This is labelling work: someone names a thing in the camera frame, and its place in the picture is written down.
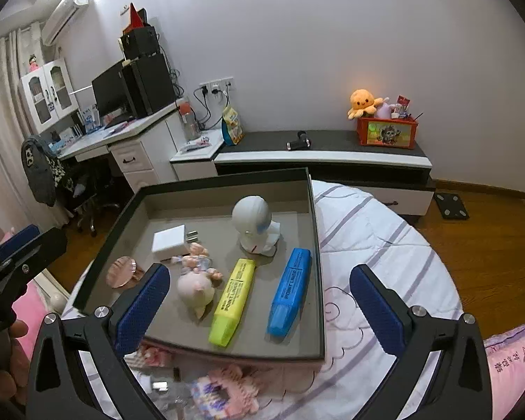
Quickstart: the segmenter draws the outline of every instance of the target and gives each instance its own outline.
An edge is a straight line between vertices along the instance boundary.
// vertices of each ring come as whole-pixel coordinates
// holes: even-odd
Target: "highlighter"
[[[254,260],[239,259],[235,264],[218,307],[214,311],[214,319],[208,336],[208,341],[212,344],[225,347],[230,342],[241,319],[254,272]]]
[[[311,270],[311,251],[294,248],[282,273],[272,300],[266,332],[283,338],[288,334],[298,311]]]

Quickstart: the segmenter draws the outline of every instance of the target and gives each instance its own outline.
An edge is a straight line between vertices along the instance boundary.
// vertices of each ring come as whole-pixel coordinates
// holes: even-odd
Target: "black tray rim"
[[[219,352],[210,352],[206,350],[199,350],[187,346],[179,346],[173,343],[161,342],[156,339],[152,339],[148,336],[144,336],[147,341],[158,342],[164,347],[173,347],[176,349],[187,350],[191,352],[196,352],[201,355],[214,356],[218,358],[229,358],[229,359],[241,359],[248,361],[274,361],[274,362],[283,362],[283,361],[296,361],[296,362],[314,362],[314,361],[324,361],[325,359],[325,309],[324,309],[324,299],[323,299],[323,284],[322,284],[322,273],[321,273],[321,255],[319,252],[319,236],[317,233],[317,221],[315,213],[315,198],[313,196],[313,188],[311,186],[311,176],[309,175],[308,168],[291,168],[291,169],[276,169],[269,171],[260,171],[260,172],[248,172],[246,174],[228,174],[220,175],[218,177],[210,178],[199,178],[196,180],[186,180],[186,181],[177,181],[171,183],[162,183],[160,185],[145,186],[141,188],[134,194],[126,207],[119,214],[115,224],[109,231],[105,243],[99,250],[94,261],[91,263],[90,269],[85,276],[82,285],[74,299],[73,306],[80,311],[83,311],[87,305],[87,302],[93,291],[93,287],[97,282],[99,275],[107,258],[111,254],[112,249],[119,241],[120,235],[122,234],[127,222],[130,221],[130,218],[133,216],[134,212],[137,210],[138,206],[143,202],[143,200],[149,195],[155,194],[164,194],[172,193],[175,191],[189,191],[197,189],[208,189],[208,188],[221,188],[225,186],[240,186],[248,185],[254,183],[277,183],[277,182],[287,182],[287,181],[300,181],[305,180],[307,182],[307,192],[308,192],[308,201],[309,201],[309,212],[312,217],[313,224],[313,235],[315,241],[315,251],[312,254],[312,257],[315,259],[315,264],[317,267],[317,289],[318,289],[318,308],[321,313],[318,315],[318,326],[319,326],[319,354],[315,356],[305,356],[305,357],[253,357],[253,356],[242,356],[242,355],[229,355]]]

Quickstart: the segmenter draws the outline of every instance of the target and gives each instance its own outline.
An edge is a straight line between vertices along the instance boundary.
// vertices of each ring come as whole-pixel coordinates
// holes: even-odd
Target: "computer monitor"
[[[123,61],[121,60],[91,82],[100,117],[122,106],[129,108],[123,80],[119,75],[119,71],[123,68],[122,65]]]

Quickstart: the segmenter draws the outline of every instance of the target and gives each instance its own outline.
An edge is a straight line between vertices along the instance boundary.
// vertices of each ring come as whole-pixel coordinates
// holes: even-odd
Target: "human hand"
[[[28,332],[25,322],[16,320],[9,329],[12,342],[12,356],[9,372],[0,370],[0,401],[11,397],[22,404],[27,400],[27,378],[29,376],[29,359],[25,355],[21,344],[15,338],[21,338]]]

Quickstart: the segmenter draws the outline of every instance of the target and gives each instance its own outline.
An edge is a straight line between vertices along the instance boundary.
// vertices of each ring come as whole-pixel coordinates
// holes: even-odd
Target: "wall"
[[[75,88],[121,58],[129,1],[189,95],[235,77],[248,130],[349,129],[353,89],[403,94],[432,176],[525,191],[525,25],[508,0],[94,0],[61,44]]]

